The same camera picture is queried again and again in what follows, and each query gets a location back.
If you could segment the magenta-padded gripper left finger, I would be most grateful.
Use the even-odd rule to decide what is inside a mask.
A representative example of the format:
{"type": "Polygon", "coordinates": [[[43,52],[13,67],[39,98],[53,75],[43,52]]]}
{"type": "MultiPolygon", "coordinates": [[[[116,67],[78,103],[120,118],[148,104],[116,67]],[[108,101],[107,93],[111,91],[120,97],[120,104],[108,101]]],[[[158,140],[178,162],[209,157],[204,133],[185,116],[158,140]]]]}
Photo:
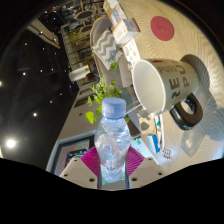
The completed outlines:
{"type": "Polygon", "coordinates": [[[101,173],[96,147],[89,149],[81,158],[73,157],[60,177],[84,188],[99,189],[101,173]]]}

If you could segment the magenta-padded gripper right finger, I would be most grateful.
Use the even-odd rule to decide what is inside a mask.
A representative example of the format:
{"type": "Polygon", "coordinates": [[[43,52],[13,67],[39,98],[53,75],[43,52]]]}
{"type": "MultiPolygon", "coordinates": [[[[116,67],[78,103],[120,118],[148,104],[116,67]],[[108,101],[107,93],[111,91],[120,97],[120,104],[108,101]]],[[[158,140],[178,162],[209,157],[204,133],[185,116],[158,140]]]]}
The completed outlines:
{"type": "Polygon", "coordinates": [[[152,157],[144,157],[129,147],[125,163],[125,186],[127,189],[140,188],[164,176],[161,167],[152,157]]]}

